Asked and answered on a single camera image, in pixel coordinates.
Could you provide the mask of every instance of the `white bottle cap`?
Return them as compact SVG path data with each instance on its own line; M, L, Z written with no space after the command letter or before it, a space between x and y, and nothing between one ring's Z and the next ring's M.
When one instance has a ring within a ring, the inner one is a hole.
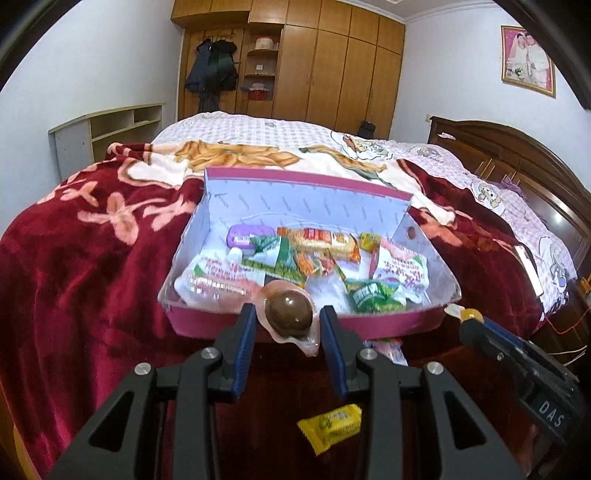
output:
M230 253L228 253L228 256L226 257L226 261L230 264L242 263L242 250L240 250L238 247L232 247L230 249Z

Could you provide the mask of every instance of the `framed picture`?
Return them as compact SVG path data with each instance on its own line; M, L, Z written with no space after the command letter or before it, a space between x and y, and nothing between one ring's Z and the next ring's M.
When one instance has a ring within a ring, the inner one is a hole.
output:
M554 63L528 31L501 27L503 38L502 80L556 98Z

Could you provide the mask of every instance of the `groom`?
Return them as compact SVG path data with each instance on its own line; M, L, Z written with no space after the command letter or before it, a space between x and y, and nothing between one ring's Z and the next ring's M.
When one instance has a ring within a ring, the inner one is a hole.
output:
M525 32L525 38L527 40L527 55L531 63L532 80L538 87L548 90L548 69L550 68L548 56L529 32Z

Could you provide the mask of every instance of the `wooden headboard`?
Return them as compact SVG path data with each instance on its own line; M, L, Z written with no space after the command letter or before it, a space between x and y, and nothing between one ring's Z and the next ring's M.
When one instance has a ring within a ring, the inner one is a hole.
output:
M591 273L591 193L548 148L506 125L436 116L431 117L429 143L452 152L482 179L501 181L508 176L565 243L579 275Z

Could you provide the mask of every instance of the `checkered bedding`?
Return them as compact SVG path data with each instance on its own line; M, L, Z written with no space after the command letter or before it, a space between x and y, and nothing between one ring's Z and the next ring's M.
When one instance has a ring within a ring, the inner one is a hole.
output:
M200 113L181 120L163 130L153 143L186 140L280 148L325 145L336 150L347 150L343 135L325 127L224 112ZM436 145L385 140L371 143L386 149L389 157L403 158L418 165L429 175L445 178L460 189L470 189L476 201L500 215L512 228L516 239L530 249L544 289L541 297L544 311L551 313L566 303L566 283L576 278L572 258L563 242L545 227L518 194L499 190L482 181L467 171L452 153Z

